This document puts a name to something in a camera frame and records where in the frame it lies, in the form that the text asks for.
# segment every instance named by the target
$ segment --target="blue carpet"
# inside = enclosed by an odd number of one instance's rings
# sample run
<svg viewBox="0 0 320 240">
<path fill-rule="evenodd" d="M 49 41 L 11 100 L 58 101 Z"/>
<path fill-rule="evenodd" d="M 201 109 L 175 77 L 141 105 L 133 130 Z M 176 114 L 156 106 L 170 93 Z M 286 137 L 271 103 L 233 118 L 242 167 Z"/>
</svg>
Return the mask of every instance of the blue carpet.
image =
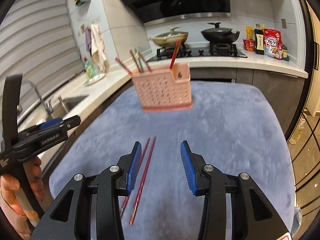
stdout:
<svg viewBox="0 0 320 240">
<path fill-rule="evenodd" d="M 191 82 L 191 87 L 193 108 L 169 113 L 143 113 L 134 87 L 126 90 L 84 131 L 52 173 L 53 196 L 76 173 L 98 174 L 130 153 L 135 141 L 144 148 L 148 137 L 152 141 L 156 136 L 135 222 L 128 225 L 149 150 L 122 218 L 125 239 L 196 240 L 204 197 L 194 197 L 188 188 L 180 157 L 180 143 L 187 140 L 194 153 L 222 172 L 249 173 L 290 231 L 294 213 L 291 158 L 263 94 L 243 84 Z M 227 222 L 230 239 L 231 220 Z"/>
</svg>

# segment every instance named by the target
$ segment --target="wok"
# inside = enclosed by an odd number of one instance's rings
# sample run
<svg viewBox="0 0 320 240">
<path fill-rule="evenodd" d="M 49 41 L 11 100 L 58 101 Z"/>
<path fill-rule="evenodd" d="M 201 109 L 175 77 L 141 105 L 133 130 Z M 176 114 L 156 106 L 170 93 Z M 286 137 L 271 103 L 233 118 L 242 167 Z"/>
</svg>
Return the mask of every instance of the wok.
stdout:
<svg viewBox="0 0 320 240">
<path fill-rule="evenodd" d="M 211 43 L 215 44 L 232 44 L 240 35 L 240 32 L 235 29 L 220 28 L 221 23 L 208 23 L 215 27 L 201 31 L 202 36 Z"/>
<path fill-rule="evenodd" d="M 188 32 L 176 32 L 175 29 L 180 27 L 171 28 L 170 32 L 160 34 L 156 37 L 151 37 L 150 39 L 154 44 L 160 47 L 175 46 L 177 41 L 180 40 L 181 44 L 184 44 L 188 38 Z"/>
</svg>

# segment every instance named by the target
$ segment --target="white towel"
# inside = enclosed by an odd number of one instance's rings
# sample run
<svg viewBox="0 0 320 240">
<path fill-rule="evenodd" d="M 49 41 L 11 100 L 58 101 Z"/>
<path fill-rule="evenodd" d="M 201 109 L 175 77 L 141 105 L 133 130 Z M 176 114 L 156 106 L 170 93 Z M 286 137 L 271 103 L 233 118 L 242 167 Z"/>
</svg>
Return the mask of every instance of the white towel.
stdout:
<svg viewBox="0 0 320 240">
<path fill-rule="evenodd" d="M 101 72 L 106 73 L 109 69 L 107 57 L 104 54 L 104 41 L 101 37 L 100 28 L 96 24 L 91 25 L 91 54 L 92 60 L 100 68 Z"/>
</svg>

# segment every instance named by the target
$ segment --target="cabinet handle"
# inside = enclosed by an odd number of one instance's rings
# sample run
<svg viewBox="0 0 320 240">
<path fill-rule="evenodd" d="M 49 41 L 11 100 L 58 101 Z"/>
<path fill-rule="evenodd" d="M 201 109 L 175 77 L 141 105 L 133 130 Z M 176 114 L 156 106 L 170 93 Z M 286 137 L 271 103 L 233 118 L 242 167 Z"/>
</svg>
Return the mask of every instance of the cabinet handle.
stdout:
<svg viewBox="0 0 320 240">
<path fill-rule="evenodd" d="M 273 71 L 268 71 L 270 74 L 276 74 L 276 75 L 282 75 L 282 76 L 287 76 L 287 77 L 295 77 L 297 78 L 298 76 L 290 75 L 290 74 L 284 74 L 284 73 L 279 73 L 279 72 L 273 72 Z"/>
<path fill-rule="evenodd" d="M 314 42 L 315 44 L 315 65 L 313 66 L 313 68 L 315 70 L 319 70 L 319 44 L 317 42 Z"/>
</svg>

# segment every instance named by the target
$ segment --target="soy sauce bottle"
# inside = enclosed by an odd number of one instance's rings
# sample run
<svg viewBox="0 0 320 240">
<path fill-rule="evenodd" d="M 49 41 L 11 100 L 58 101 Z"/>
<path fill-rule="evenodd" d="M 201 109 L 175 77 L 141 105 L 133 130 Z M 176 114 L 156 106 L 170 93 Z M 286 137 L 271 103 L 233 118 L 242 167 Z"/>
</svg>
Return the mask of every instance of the soy sauce bottle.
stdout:
<svg viewBox="0 0 320 240">
<path fill-rule="evenodd" d="M 256 41 L 254 51 L 256 54 L 264 55 L 263 31 L 260 29 L 260 24 L 256 24 L 256 29 L 253 32 Z"/>
</svg>

